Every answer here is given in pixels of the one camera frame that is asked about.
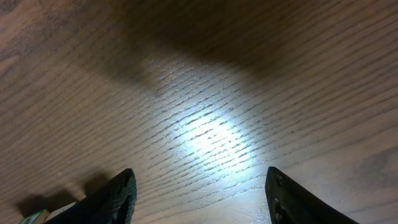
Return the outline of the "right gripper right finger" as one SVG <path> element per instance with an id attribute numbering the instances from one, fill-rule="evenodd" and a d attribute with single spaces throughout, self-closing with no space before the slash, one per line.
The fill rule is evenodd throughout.
<path id="1" fill-rule="evenodd" d="M 358 224 L 281 170 L 267 170 L 265 192 L 272 224 Z"/>

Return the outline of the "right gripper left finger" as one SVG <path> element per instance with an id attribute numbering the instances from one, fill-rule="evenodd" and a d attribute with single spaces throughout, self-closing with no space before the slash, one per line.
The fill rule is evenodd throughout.
<path id="1" fill-rule="evenodd" d="M 127 168 L 48 224 L 130 224 L 137 200 L 134 171 Z"/>

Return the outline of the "white block dragonfly picture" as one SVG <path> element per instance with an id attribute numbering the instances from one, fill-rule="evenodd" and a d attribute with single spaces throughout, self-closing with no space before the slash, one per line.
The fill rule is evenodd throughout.
<path id="1" fill-rule="evenodd" d="M 78 202 L 73 202 L 70 203 L 66 206 L 63 206 L 59 209 L 56 209 L 52 212 L 49 212 L 47 209 L 42 209 L 33 215 L 28 216 L 27 218 L 23 219 L 20 224 L 42 224 L 45 223 L 46 221 L 49 221 L 50 219 L 60 215 L 64 211 L 72 208 L 74 205 L 77 205 Z"/>

